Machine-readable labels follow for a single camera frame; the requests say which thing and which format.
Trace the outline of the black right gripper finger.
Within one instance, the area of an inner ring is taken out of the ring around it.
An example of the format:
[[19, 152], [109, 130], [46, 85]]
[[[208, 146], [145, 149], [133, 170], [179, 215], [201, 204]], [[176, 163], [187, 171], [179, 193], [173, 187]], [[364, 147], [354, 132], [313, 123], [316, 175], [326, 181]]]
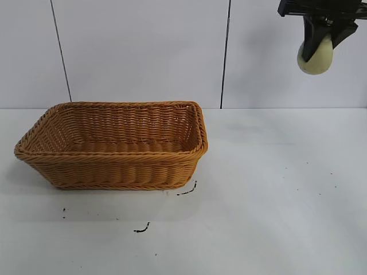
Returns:
[[329, 34], [330, 26], [325, 17], [304, 15], [303, 60], [310, 61], [322, 40]]
[[333, 48], [336, 48], [342, 41], [354, 34], [358, 28], [358, 25], [354, 21], [350, 20], [338, 20], [334, 21], [331, 25], [331, 41]]

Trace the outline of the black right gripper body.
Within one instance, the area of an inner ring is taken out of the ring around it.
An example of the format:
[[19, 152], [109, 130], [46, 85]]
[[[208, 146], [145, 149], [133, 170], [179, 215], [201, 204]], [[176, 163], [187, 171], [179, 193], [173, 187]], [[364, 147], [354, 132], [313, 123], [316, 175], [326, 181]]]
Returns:
[[361, 19], [361, 1], [281, 0], [278, 13], [282, 17], [286, 15], [312, 15], [328, 19]]

